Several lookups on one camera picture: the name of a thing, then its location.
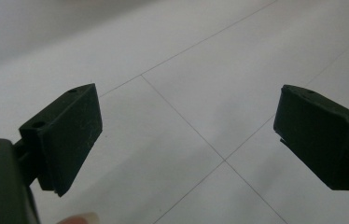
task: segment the dark plastic part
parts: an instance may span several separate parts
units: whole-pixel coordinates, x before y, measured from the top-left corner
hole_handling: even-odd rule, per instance
[[[349,190],[349,109],[285,85],[273,128],[326,185]]]
[[[25,147],[39,158],[41,188],[64,195],[102,132],[95,85],[66,92],[24,123],[20,132]]]
[[[0,224],[37,224],[35,203],[22,182],[12,144],[0,139]]]

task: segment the fingernail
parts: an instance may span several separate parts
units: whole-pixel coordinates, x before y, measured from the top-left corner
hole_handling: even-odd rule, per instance
[[[99,217],[96,213],[85,213],[69,217],[58,224],[99,224]]]

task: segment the gray floor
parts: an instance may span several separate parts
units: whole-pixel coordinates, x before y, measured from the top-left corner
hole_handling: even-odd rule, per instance
[[[42,223],[349,223],[279,142],[284,84],[349,107],[349,0],[0,2],[0,137],[96,83],[104,131]]]

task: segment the screw hole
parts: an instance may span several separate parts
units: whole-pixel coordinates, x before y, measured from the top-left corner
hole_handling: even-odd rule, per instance
[[[44,122],[44,121],[39,121],[39,122],[34,123],[34,124],[32,125],[32,127],[34,127],[34,128],[41,128],[41,127],[43,127],[44,125],[46,125],[46,122]]]

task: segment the white tile floor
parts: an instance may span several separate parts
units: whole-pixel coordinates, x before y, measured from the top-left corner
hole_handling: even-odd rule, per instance
[[[349,223],[272,130],[280,88],[349,107],[349,0],[0,3],[0,137],[95,82],[104,131],[42,223]]]

